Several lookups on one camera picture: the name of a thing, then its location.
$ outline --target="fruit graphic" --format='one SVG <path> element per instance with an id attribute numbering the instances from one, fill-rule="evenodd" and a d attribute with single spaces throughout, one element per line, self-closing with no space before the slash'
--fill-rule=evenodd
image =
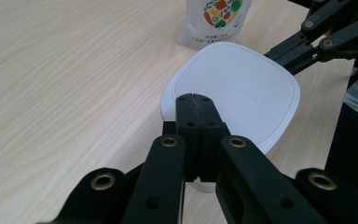
<path id="1" fill-rule="evenodd" d="M 241 6 L 242 0 L 211 0 L 204 8 L 205 20 L 220 29 L 237 17 Z"/>

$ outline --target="red and green logo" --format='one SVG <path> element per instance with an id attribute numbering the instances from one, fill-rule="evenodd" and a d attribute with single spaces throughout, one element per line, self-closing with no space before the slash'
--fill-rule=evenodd
<path id="1" fill-rule="evenodd" d="M 205 20 L 220 29 L 231 23 L 242 6 L 242 0 L 212 0 L 204 8 Z"/>

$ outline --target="wooden table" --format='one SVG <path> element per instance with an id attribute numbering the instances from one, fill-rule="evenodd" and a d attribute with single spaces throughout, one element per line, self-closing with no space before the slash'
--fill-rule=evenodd
<path id="1" fill-rule="evenodd" d="M 177 44 L 186 1 L 0 0 L 0 223 L 50 221 L 88 172 L 128 172 L 161 135 L 159 97 L 196 53 Z M 265 53 L 306 10 L 254 0 L 238 43 Z M 293 176 L 324 167 L 351 62 L 296 78 L 301 102 L 268 158 Z M 184 223 L 224 223 L 187 187 Z"/>

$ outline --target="plastic bag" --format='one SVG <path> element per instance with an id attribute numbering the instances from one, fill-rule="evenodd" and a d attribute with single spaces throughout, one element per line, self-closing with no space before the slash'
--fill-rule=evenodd
<path id="1" fill-rule="evenodd" d="M 232 41 L 240 32 L 252 0 L 187 0 L 179 44 L 192 48 Z"/>

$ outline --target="food package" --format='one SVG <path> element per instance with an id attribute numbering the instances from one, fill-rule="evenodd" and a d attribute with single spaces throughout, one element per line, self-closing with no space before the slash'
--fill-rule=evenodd
<path id="1" fill-rule="evenodd" d="M 187 0 L 179 44 L 191 49 L 233 41 L 252 0 Z"/>

